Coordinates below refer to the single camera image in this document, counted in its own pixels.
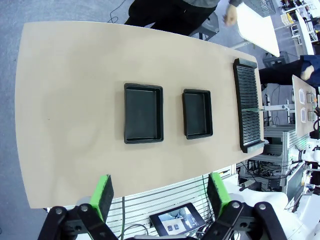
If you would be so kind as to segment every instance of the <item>large black tray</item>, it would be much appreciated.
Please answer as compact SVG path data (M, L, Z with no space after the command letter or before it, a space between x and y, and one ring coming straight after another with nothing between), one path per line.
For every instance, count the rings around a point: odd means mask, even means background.
M184 135L198 139L213 135L210 91L185 89L182 94Z
M126 83L124 85L124 142L140 144L164 140L163 88Z

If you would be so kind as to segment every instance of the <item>stool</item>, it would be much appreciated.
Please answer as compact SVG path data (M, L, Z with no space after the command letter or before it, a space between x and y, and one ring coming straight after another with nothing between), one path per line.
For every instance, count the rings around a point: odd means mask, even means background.
M196 30L194 30L189 37L199 33L199 36L202 34L207 35L208 37L205 39L205 41L208 41L210 38L212 38L214 35L216 35L219 32L219 21L218 16L215 12L211 13L211 15L201 24L200 27L198 27Z
M270 68L278 64L288 64L289 56L286 51L281 51L279 57L273 56L271 53L266 53L265 56L262 58L262 62L266 68Z

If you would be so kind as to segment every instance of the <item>gray crate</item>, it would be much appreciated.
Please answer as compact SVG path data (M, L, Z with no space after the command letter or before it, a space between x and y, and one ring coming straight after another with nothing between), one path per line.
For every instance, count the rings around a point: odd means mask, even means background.
M275 6L272 0L243 0L243 2L261 17L267 17L276 14Z

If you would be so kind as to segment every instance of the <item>black pants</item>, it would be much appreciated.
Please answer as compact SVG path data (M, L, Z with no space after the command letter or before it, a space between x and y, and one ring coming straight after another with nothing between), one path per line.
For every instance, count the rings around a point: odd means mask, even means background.
M183 0L135 0L129 8L126 25L190 35L212 14L215 7L196 7Z
M259 70L261 84L292 85L292 75L301 77L302 60Z

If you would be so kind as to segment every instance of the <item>image on screen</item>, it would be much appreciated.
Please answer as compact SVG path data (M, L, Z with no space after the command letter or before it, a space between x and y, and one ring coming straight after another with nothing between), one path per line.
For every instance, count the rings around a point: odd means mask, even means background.
M191 231L198 222L185 206L158 216L168 235L177 235L186 231Z

